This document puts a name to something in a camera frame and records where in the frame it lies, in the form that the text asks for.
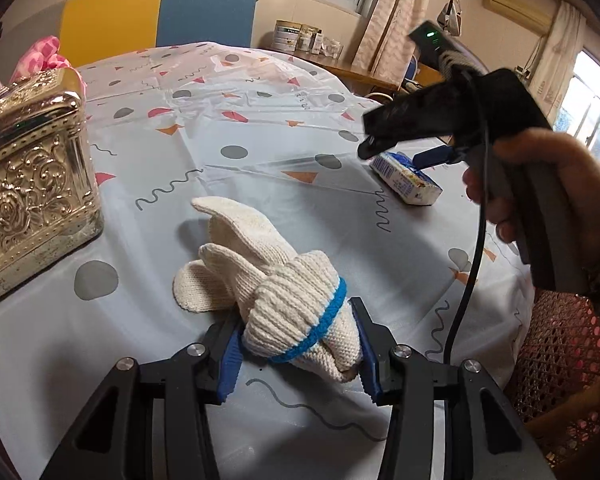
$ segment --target plastic tablecloth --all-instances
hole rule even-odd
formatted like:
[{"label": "plastic tablecloth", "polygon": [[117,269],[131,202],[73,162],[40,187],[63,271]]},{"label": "plastic tablecloth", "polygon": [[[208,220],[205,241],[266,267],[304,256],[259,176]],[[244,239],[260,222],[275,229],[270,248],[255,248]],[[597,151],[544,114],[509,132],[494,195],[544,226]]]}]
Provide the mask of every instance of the plastic tablecloth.
[{"label": "plastic tablecloth", "polygon": [[[361,116],[378,104],[288,55],[196,43],[80,72],[104,232],[0,301],[0,437],[24,480],[40,476],[119,358],[170,357],[222,316],[183,311],[172,295],[207,241],[194,196],[251,205],[299,253],[323,250],[375,322],[442,358],[477,235],[463,164],[427,170],[443,189],[433,206],[405,205],[355,154]],[[477,358],[504,385],[532,298],[515,245],[489,226],[452,360]],[[331,384],[252,356],[227,402],[208,407],[223,479],[376,478],[389,417],[359,379]]]}]

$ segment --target pink cloth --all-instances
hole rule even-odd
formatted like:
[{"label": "pink cloth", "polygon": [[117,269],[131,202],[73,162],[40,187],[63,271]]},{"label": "pink cloth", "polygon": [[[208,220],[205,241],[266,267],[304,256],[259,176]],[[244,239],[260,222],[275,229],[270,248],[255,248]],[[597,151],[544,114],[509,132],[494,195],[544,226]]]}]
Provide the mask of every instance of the pink cloth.
[{"label": "pink cloth", "polygon": [[[55,36],[47,36],[46,38],[37,40],[20,58],[10,82],[13,83],[23,77],[30,77],[37,72],[52,68],[73,69],[67,58],[58,54],[58,48],[60,48],[60,40]],[[82,83],[82,93],[84,94],[86,85],[77,70],[76,73]]]}]

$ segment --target metal screw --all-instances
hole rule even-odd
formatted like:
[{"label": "metal screw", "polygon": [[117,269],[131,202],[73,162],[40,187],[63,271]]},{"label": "metal screw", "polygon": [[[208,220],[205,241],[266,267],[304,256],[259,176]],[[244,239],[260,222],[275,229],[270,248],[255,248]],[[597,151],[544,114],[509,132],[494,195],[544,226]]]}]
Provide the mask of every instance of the metal screw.
[{"label": "metal screw", "polygon": [[189,354],[192,357],[201,356],[205,352],[206,348],[202,343],[193,343],[187,346],[187,354]]},{"label": "metal screw", "polygon": [[134,367],[134,360],[131,357],[123,357],[116,363],[116,368],[122,372],[131,370]]},{"label": "metal screw", "polygon": [[464,369],[468,372],[477,374],[480,370],[482,370],[482,365],[475,359],[467,359],[464,362]]},{"label": "metal screw", "polygon": [[411,350],[411,347],[407,345],[396,345],[394,347],[394,354],[396,355],[396,357],[411,357],[412,352],[413,351]]}]

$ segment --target ornate silver box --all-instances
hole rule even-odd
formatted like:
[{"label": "ornate silver box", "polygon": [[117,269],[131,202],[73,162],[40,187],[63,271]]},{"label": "ornate silver box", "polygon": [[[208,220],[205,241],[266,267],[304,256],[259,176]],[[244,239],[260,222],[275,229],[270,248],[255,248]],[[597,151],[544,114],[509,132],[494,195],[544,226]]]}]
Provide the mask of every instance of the ornate silver box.
[{"label": "ornate silver box", "polygon": [[102,232],[77,73],[0,90],[0,296]]}]

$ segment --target soap wrapper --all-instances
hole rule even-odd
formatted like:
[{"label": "soap wrapper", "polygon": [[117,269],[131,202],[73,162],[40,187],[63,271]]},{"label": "soap wrapper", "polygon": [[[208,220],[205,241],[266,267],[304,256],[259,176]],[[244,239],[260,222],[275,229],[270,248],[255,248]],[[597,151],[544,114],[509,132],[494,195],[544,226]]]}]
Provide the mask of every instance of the soap wrapper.
[{"label": "soap wrapper", "polygon": [[380,153],[371,167],[407,204],[432,205],[442,193],[442,188],[403,153]]}]

